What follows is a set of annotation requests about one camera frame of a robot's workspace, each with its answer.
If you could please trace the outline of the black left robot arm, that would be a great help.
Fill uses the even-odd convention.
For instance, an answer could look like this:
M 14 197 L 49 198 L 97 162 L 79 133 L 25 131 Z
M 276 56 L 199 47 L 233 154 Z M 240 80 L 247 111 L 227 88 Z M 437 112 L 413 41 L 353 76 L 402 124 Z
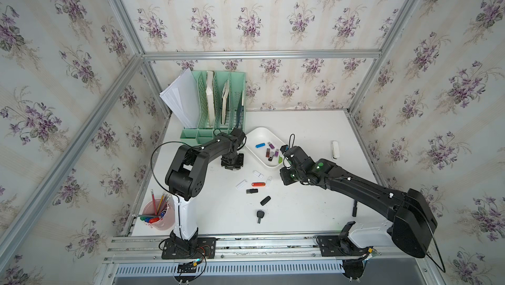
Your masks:
M 165 178 L 176 207 L 174 233 L 177 238 L 188 242 L 197 237 L 196 208 L 192 199 L 203 189 L 209 163 L 220 158 L 223 168 L 239 170 L 244 160 L 244 155 L 239 150 L 245 139 L 243 130 L 234 128 L 231 133 L 220 133 L 205 144 L 183 144 L 178 148 Z

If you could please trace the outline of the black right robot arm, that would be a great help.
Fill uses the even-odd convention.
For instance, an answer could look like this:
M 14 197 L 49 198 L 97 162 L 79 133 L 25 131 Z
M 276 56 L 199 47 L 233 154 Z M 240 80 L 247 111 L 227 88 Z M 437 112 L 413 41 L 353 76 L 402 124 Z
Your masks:
M 437 220 L 421 192 L 414 189 L 404 192 L 380 186 L 348 172 L 332 161 L 313 161 L 299 146 L 284 145 L 280 152 L 290 164 L 280 169 L 284 185 L 299 182 L 317 186 L 368 206 L 392 222 L 387 233 L 398 249 L 412 257 L 426 257 Z

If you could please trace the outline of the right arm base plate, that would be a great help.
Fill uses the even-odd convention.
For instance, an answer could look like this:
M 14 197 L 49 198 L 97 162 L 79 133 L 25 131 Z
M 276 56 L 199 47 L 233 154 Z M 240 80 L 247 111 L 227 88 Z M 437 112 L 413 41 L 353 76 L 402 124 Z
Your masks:
M 351 228 L 355 221 L 348 222 L 339 235 L 317 236 L 316 243 L 323 257 L 366 257 L 373 252 L 371 247 L 360 248 L 349 238 Z

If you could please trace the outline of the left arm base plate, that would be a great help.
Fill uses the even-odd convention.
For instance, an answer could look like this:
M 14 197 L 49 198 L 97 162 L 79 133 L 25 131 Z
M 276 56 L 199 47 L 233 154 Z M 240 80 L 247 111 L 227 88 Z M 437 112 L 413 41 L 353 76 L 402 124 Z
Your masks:
M 214 259 L 216 238 L 192 238 L 189 241 L 174 236 L 160 245 L 162 259 Z

